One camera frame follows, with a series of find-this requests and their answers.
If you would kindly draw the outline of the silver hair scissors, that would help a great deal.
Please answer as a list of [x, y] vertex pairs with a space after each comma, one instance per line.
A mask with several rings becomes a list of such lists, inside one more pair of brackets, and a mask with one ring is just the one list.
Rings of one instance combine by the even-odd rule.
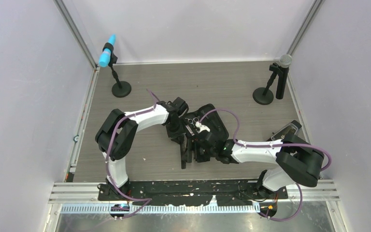
[[188, 118], [188, 117], [186, 117], [185, 120], [186, 120], [186, 123], [187, 124], [194, 125], [194, 126], [195, 126], [196, 123], [199, 122], [199, 118], [198, 117], [194, 117], [194, 118]]

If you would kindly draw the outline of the black zip tool case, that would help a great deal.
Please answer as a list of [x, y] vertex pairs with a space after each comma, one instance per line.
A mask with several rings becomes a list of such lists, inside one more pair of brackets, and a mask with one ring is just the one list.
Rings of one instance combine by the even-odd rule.
[[210, 131], [214, 130], [220, 130], [220, 129], [226, 129], [222, 119], [220, 118], [218, 112], [214, 111], [209, 113], [207, 116], [205, 115], [209, 111], [215, 109], [214, 105], [211, 103], [206, 104], [199, 108], [198, 110], [190, 113], [186, 113], [184, 116], [182, 116], [182, 120], [184, 121], [185, 124], [185, 134], [187, 137], [187, 149], [188, 153], [191, 153], [194, 155], [193, 160], [195, 160], [195, 143], [192, 140], [192, 136], [194, 136], [196, 133], [198, 133], [197, 128], [194, 125], [190, 125], [186, 123], [185, 118], [194, 118], [198, 117], [199, 122], [202, 123], [203, 125], [207, 126], [210, 128]]

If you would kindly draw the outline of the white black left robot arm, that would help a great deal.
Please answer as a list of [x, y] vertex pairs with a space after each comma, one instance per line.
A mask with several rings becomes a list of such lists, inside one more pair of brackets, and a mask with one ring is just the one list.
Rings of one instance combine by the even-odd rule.
[[166, 127], [168, 138], [180, 144], [185, 136], [181, 116], [186, 112], [188, 105], [180, 97], [173, 102], [157, 101], [151, 107], [139, 111], [122, 112], [114, 109], [110, 112], [97, 132], [95, 141], [105, 158], [106, 180], [111, 185], [112, 196], [117, 200], [128, 196], [126, 155], [136, 133], [154, 125], [162, 125]]

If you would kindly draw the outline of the black hair comb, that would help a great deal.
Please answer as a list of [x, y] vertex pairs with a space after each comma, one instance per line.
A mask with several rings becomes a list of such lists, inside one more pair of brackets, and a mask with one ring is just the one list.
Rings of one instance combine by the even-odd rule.
[[187, 149], [187, 137], [182, 135], [179, 139], [180, 141], [180, 157], [181, 157], [181, 169], [186, 168], [188, 162], [188, 149]]

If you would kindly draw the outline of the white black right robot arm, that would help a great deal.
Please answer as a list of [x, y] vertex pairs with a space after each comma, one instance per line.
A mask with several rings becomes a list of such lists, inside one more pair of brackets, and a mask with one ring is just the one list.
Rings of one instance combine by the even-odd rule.
[[208, 156], [221, 163], [275, 164], [274, 169], [262, 171], [256, 182], [257, 194], [265, 199], [291, 184], [316, 187], [322, 171], [324, 154], [292, 133], [283, 139], [265, 142], [221, 140], [214, 133], [201, 129], [193, 136]]

